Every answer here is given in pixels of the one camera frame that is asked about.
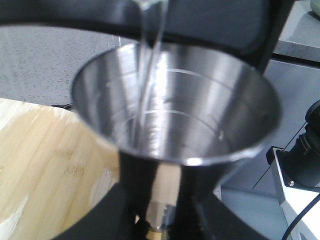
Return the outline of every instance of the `clear liquid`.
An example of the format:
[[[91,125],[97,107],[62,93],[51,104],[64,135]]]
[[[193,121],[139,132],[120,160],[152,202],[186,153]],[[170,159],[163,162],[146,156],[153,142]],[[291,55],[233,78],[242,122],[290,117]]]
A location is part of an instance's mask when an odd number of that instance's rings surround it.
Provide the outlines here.
[[[137,113],[133,119],[132,126],[132,145],[141,149],[140,133],[145,125],[146,110],[151,94],[151,89],[155,82],[154,74],[157,68],[157,62],[160,56],[161,40],[165,30],[166,17],[168,12],[169,0],[133,0],[140,8],[141,12],[141,40],[138,65],[138,84],[140,84],[140,92],[138,92]],[[157,15],[153,15],[150,9],[153,5],[159,5]],[[149,23],[154,20],[158,23],[155,29],[155,35],[149,35]]]

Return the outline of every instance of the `kitchen counter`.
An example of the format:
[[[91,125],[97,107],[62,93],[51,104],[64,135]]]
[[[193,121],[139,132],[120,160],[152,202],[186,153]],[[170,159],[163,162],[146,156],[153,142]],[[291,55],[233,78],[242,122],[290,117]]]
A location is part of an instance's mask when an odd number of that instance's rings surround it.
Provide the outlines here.
[[[320,62],[320,17],[310,0],[294,3],[274,53]]]

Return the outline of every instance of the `stainless steel cup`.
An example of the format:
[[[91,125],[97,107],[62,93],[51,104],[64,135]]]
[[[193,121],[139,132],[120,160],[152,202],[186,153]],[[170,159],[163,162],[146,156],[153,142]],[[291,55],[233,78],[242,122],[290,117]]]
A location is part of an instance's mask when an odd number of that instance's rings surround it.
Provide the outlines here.
[[[141,144],[134,147],[138,62],[138,44],[98,56],[76,76],[72,98],[81,118],[117,151],[158,164],[150,189],[142,190],[149,196],[141,215],[152,228],[162,229],[170,224],[168,206],[177,205],[181,166],[228,166],[214,173],[214,182],[205,183],[213,189],[232,171],[231,163],[263,149],[281,109],[268,81],[241,60],[217,50],[164,43],[139,129]],[[138,184],[137,178],[124,185]]]

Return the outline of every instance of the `gray countertop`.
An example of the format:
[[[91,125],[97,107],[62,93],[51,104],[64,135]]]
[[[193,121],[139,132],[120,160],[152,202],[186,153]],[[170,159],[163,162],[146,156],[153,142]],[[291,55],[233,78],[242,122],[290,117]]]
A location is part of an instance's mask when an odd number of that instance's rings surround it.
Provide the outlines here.
[[[320,17],[310,0],[294,3],[274,53],[320,62]]]

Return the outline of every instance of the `wooden cutting board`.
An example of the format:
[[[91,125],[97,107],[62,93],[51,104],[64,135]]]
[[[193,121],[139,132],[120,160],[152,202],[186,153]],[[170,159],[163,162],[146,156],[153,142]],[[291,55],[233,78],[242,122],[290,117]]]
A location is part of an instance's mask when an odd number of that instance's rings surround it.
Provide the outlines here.
[[[0,98],[0,240],[48,240],[118,179],[115,149],[75,113]]]

